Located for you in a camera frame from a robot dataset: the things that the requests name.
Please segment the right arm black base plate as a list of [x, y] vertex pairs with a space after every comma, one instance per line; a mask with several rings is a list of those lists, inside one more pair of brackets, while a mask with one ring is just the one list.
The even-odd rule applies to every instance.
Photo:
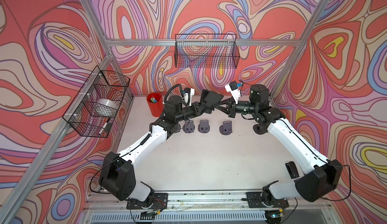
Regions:
[[275, 199], [267, 191], [247, 192], [245, 200], [249, 208], [288, 208], [289, 203], [285, 199]]

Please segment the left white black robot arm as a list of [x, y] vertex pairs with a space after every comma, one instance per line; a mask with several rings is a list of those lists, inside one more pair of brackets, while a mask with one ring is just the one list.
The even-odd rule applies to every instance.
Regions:
[[144, 207], [153, 205], [155, 191], [136, 179], [136, 166], [178, 131], [179, 122], [199, 117], [208, 109], [204, 101], [208, 90], [202, 91], [199, 102], [193, 102], [190, 88], [183, 89], [180, 84], [172, 88], [178, 88], [179, 95], [171, 96], [171, 90], [167, 91], [163, 110], [157, 120], [150, 123], [148, 132], [128, 148], [119, 153], [110, 152], [104, 158], [98, 183], [120, 201], [135, 200]]

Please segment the black rectangular phone stand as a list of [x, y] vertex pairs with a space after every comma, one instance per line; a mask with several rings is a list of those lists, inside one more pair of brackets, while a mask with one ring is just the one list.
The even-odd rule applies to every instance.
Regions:
[[223, 98], [224, 96], [222, 94], [203, 90], [201, 93], [200, 105], [204, 106], [206, 109], [213, 109]]

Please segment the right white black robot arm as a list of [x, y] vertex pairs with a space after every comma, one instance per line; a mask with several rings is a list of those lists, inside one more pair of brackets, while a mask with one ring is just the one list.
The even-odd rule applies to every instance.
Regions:
[[233, 81], [225, 86], [231, 98], [215, 104], [215, 108], [234, 118], [236, 114], [251, 115], [257, 134], [276, 137], [298, 162], [303, 175], [290, 181], [274, 181], [262, 188], [261, 201], [272, 207], [278, 200], [301, 197], [314, 202], [338, 187], [343, 165], [329, 160], [309, 144], [291, 125], [285, 115], [270, 104], [269, 89], [260, 84], [250, 86], [248, 101], [240, 100], [242, 83]]

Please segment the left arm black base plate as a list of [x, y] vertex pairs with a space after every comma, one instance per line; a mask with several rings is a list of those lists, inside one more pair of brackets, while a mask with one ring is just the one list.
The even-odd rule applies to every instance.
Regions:
[[151, 194], [145, 201], [130, 199], [127, 202], [127, 209], [140, 211], [162, 211], [167, 208], [168, 193], [158, 192]]

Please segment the dark grey phone stand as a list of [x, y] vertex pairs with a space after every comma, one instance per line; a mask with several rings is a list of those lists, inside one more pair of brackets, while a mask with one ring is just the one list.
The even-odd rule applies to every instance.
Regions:
[[268, 132], [267, 127], [262, 127], [258, 124], [253, 126], [253, 131], [258, 135], [263, 135]]

